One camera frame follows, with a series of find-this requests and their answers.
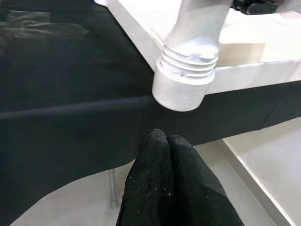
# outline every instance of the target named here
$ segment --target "black tablecloth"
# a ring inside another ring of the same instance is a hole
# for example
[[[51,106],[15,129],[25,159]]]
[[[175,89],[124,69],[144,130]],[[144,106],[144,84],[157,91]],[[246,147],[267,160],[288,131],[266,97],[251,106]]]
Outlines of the black tablecloth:
[[[153,71],[105,7],[0,3],[2,226],[65,184],[130,162],[151,128],[196,145],[301,115],[301,82],[212,94],[194,111],[170,111],[151,96]]]

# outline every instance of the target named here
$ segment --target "white floor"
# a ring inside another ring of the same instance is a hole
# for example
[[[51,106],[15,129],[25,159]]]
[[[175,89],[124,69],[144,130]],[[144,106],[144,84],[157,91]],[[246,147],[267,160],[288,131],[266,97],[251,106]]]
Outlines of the white floor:
[[[276,226],[214,145],[198,152],[223,184],[245,226]],[[132,163],[116,169],[119,203]],[[38,201],[11,226],[114,226],[118,209],[110,209],[107,171],[74,181]]]

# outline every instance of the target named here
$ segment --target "black fabric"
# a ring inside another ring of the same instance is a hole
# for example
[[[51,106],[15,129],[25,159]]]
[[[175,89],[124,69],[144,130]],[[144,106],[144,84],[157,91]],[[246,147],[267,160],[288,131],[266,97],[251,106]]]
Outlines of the black fabric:
[[[117,226],[173,225],[174,176],[165,134],[143,140],[127,176]]]
[[[153,129],[127,176],[116,226],[201,225],[244,224],[194,147]]]
[[[174,170],[178,226],[243,226],[215,174],[181,136],[167,138]]]
[[[69,182],[130,162],[151,128],[195,145],[301,115],[300,81],[207,95],[179,113],[153,99],[152,77],[105,7],[2,0],[0,225]]]

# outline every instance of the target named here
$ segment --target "metal table leg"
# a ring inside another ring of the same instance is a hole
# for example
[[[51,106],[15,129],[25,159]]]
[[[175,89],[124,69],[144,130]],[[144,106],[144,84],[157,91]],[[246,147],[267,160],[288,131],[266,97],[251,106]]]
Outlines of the metal table leg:
[[[110,177],[110,191],[111,191],[111,208],[115,209],[118,207],[115,187],[115,169],[109,170]]]

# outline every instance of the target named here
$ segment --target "white plastic fitting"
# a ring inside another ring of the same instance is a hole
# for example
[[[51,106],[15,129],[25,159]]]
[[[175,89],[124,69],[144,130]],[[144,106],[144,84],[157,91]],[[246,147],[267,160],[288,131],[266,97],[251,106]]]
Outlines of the white plastic fitting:
[[[232,0],[182,0],[157,60],[152,93],[164,107],[197,108],[214,79],[219,34]]]

